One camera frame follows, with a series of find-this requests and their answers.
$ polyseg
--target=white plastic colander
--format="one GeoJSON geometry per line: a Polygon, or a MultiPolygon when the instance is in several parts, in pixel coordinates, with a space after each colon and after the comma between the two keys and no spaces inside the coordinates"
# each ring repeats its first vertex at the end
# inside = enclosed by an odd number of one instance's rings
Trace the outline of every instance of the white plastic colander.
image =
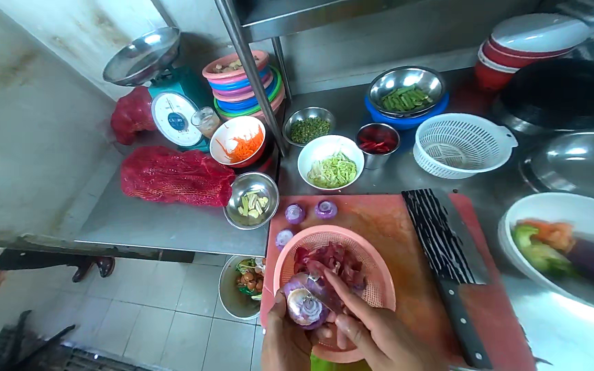
{"type": "Polygon", "coordinates": [[[417,129],[414,158],[426,172],[464,179],[505,164],[517,139],[507,127],[469,114],[443,114],[417,129]]]}

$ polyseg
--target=red mesh bag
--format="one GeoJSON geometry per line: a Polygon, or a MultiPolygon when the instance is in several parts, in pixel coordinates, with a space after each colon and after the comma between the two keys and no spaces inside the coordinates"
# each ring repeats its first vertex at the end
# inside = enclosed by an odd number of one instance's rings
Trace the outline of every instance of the red mesh bag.
{"type": "Polygon", "coordinates": [[[139,147],[121,165],[123,193],[147,201],[224,206],[233,180],[233,169],[200,150],[139,147]]]}
{"type": "Polygon", "coordinates": [[[157,130],[151,113],[152,103],[151,93],[146,87],[136,87],[118,100],[110,124],[119,143],[131,145],[137,131],[157,130]]]}

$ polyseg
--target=shredded cabbage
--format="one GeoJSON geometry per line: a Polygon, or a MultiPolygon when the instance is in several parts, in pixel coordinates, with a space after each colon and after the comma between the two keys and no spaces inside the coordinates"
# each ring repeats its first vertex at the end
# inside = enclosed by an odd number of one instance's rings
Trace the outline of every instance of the shredded cabbage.
{"type": "Polygon", "coordinates": [[[322,161],[315,161],[311,171],[306,174],[308,180],[320,188],[342,187],[353,181],[355,176],[356,164],[342,152],[322,161]]]}

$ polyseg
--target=wall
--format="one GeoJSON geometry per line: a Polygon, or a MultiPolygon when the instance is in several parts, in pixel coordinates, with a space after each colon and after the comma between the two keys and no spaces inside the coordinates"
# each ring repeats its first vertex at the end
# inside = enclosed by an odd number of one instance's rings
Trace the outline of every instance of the wall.
{"type": "Polygon", "coordinates": [[[0,14],[0,240],[57,233],[111,148],[114,104],[0,14]]]}
{"type": "MultiPolygon", "coordinates": [[[[117,99],[129,89],[104,82],[102,69],[129,41],[166,25],[153,2],[185,33],[181,60],[195,70],[234,52],[213,0],[0,0],[0,9],[117,99]]],[[[338,77],[363,73],[360,69],[368,66],[477,46],[494,25],[532,12],[538,2],[422,0],[285,36],[289,77],[296,92],[332,89],[347,83],[338,77]]],[[[268,40],[254,43],[252,48],[272,51],[268,40]]]]}
{"type": "Polygon", "coordinates": [[[102,80],[111,57],[166,23],[151,0],[0,0],[0,9],[112,98],[130,88],[102,80]]]}

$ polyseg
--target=black knife handle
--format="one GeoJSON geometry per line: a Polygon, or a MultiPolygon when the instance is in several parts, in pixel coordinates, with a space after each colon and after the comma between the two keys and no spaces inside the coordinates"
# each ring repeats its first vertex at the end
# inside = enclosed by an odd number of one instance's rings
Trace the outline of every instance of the black knife handle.
{"type": "Polygon", "coordinates": [[[458,337],[460,348],[462,348],[462,357],[465,362],[474,368],[482,370],[491,370],[492,363],[488,357],[481,338],[478,337],[476,329],[471,323],[471,318],[466,313],[464,303],[459,296],[459,284],[449,279],[436,279],[439,286],[439,294],[443,306],[448,313],[448,319],[451,321],[453,332],[458,337]]]}

